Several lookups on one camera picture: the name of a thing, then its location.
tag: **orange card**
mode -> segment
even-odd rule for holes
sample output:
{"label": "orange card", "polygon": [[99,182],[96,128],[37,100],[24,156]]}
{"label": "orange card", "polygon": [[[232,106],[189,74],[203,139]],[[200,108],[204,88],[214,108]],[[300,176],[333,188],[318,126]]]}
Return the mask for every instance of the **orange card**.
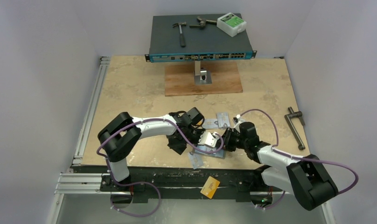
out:
{"label": "orange card", "polygon": [[209,199],[212,199],[219,184],[220,184],[220,181],[210,176],[205,182],[204,186],[202,187],[201,194],[205,195]]}

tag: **robotic arm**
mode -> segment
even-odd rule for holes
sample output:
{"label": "robotic arm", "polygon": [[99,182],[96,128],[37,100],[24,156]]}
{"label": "robotic arm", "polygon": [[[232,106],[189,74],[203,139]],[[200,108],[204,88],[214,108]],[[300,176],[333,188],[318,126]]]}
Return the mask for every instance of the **robotic arm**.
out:
{"label": "robotic arm", "polygon": [[[121,128],[130,126],[123,136],[117,134],[103,147],[118,182],[129,176],[126,157],[142,138],[166,135],[168,146],[178,154],[183,153],[187,147],[186,140],[174,125],[165,122],[166,119],[179,127],[191,143],[221,146],[222,141],[216,136],[205,129],[197,128],[196,125],[204,116],[195,107],[188,112],[171,112],[162,117],[146,119],[146,122],[123,112],[98,134],[99,141],[103,143]],[[336,185],[322,164],[294,159],[302,156],[284,153],[269,143],[260,141],[254,124],[245,122],[239,115],[234,121],[234,128],[227,128],[222,136],[223,149],[230,152],[236,148],[243,149],[249,159],[269,166],[261,173],[264,184],[294,194],[300,205],[307,210],[316,208],[338,194]],[[312,154],[305,158],[318,160],[318,157]]]}

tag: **wooden board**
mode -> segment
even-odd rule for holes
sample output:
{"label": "wooden board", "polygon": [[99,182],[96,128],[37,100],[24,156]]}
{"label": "wooden board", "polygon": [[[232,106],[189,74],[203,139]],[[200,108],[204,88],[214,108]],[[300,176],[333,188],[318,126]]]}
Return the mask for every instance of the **wooden board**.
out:
{"label": "wooden board", "polygon": [[[297,110],[285,60],[259,58],[237,61],[244,90],[242,93],[166,97],[165,66],[175,64],[180,63],[148,63],[143,56],[112,57],[103,81],[82,164],[105,165],[105,160],[95,153],[99,147],[97,134],[119,113],[126,111],[131,116],[148,118],[180,110],[187,111],[192,107],[197,107],[205,118],[216,118],[217,112],[228,112],[231,124],[233,116],[238,113],[251,108],[262,109],[272,117],[278,128],[279,149],[298,155],[309,154],[308,148],[298,150],[297,142],[284,118],[289,106]],[[262,141],[275,143],[275,131],[266,116],[259,112],[250,112],[243,118],[256,125]],[[293,123],[307,147],[303,126],[298,119],[293,119]],[[141,139],[127,156],[128,165],[192,167],[188,157],[191,147],[187,147],[186,151],[179,155],[168,148],[167,144],[165,136]],[[260,166],[248,159],[242,149],[227,152],[225,159],[209,156],[203,156],[202,159],[205,164],[203,168],[256,169]]]}
{"label": "wooden board", "polygon": [[191,96],[242,92],[236,62],[201,62],[210,71],[212,84],[196,85],[194,63],[165,66],[165,96]]}

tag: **gray floor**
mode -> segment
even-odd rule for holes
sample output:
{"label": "gray floor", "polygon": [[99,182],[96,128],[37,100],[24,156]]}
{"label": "gray floor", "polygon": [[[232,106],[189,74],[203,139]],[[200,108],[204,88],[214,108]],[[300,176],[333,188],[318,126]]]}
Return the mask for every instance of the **gray floor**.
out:
{"label": "gray floor", "polygon": [[[65,195],[59,224],[325,224],[321,207],[306,211],[292,195],[275,208],[255,210],[251,203],[233,200],[162,200],[152,216],[135,218],[110,210],[109,195]],[[131,204],[126,211],[149,212],[157,200]]]}

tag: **green label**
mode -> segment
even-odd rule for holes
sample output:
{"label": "green label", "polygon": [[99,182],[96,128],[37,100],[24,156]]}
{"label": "green label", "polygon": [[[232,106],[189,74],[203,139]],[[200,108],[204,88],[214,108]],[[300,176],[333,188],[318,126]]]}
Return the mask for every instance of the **green label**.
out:
{"label": "green label", "polygon": [[244,22],[243,19],[241,19],[238,16],[233,15],[233,14],[229,14],[228,16],[222,18],[221,20],[223,22],[227,23],[228,25],[230,25],[231,27],[236,27],[239,24]]}

